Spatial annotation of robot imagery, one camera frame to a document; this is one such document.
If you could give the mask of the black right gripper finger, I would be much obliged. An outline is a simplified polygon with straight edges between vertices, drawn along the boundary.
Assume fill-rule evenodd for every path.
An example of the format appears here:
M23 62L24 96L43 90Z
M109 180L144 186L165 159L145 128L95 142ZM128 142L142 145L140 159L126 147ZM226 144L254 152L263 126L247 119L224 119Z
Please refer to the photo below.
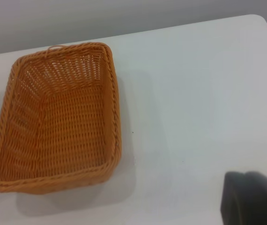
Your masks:
M267 176L227 172L220 211L224 225L267 225Z

